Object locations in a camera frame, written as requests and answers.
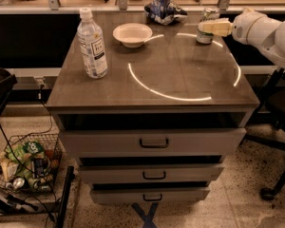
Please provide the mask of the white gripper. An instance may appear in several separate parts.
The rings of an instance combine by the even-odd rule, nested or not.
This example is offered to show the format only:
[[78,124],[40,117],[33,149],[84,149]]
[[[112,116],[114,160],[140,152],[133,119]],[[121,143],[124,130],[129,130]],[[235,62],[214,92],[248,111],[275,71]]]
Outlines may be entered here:
[[200,22],[198,29],[204,33],[223,37],[232,33],[233,38],[243,45],[264,46],[274,41],[275,32],[279,26],[278,20],[246,8],[234,19],[233,24],[228,18],[219,18]]

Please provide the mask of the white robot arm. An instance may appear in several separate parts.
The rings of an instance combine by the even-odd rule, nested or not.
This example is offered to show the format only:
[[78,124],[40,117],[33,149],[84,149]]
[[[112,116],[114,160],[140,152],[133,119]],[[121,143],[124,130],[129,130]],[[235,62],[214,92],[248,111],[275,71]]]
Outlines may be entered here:
[[285,21],[245,8],[233,22],[228,18],[208,20],[200,22],[198,29],[223,37],[232,35],[234,40],[255,47],[276,66],[285,68]]

